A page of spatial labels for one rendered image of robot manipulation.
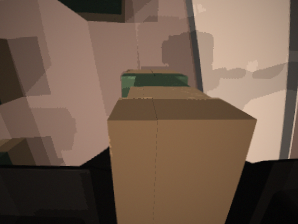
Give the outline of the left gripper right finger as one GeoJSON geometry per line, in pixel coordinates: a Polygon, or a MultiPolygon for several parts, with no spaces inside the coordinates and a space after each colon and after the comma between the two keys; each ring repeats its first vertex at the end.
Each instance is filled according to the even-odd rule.
{"type": "Polygon", "coordinates": [[[298,189],[298,158],[246,161],[225,224],[260,224],[272,196],[298,189]]]}

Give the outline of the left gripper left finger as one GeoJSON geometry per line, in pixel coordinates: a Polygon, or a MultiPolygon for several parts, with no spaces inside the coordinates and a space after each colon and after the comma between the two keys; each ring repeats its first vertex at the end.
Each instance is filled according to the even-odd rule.
{"type": "Polygon", "coordinates": [[[0,215],[117,224],[109,147],[80,166],[0,165],[0,215]]]}

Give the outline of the long shallow beige tray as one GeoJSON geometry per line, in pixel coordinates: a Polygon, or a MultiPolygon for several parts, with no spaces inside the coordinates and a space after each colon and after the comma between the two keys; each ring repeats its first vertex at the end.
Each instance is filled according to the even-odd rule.
{"type": "Polygon", "coordinates": [[[246,161],[290,159],[298,0],[185,1],[198,90],[257,119],[246,161]]]}

